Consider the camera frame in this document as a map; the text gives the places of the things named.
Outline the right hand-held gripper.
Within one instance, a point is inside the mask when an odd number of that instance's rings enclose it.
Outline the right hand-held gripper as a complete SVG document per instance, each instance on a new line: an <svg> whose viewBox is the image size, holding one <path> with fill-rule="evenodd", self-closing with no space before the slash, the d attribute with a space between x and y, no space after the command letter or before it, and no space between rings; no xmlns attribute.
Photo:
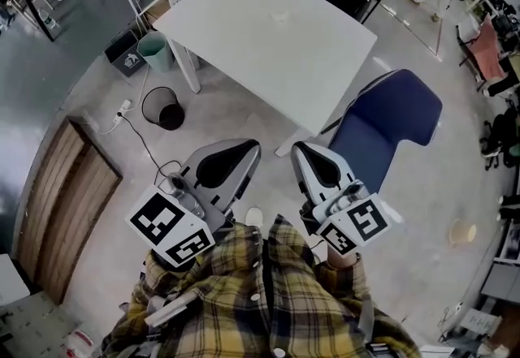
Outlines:
<svg viewBox="0 0 520 358"><path fill-rule="evenodd" d="M352 169L339 154L297 142L291 161L298 186L312 203L305 203L301 211L307 231L340 257L353 254L391 228L391 207L378 194L369 193L361 181L354 181ZM324 200L324 188L342 189Z"/></svg>

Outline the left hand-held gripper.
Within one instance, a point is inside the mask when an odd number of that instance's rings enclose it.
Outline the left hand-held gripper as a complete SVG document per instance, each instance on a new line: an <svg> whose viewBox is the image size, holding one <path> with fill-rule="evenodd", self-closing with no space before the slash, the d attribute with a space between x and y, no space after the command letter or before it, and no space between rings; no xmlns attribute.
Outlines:
<svg viewBox="0 0 520 358"><path fill-rule="evenodd" d="M167 264L181 267L234 227L227 212L239 200L261 158L252 139L228 139L196 150L180 174L150 185L129 210L129 226ZM202 185L202 195L192 185Z"/></svg>

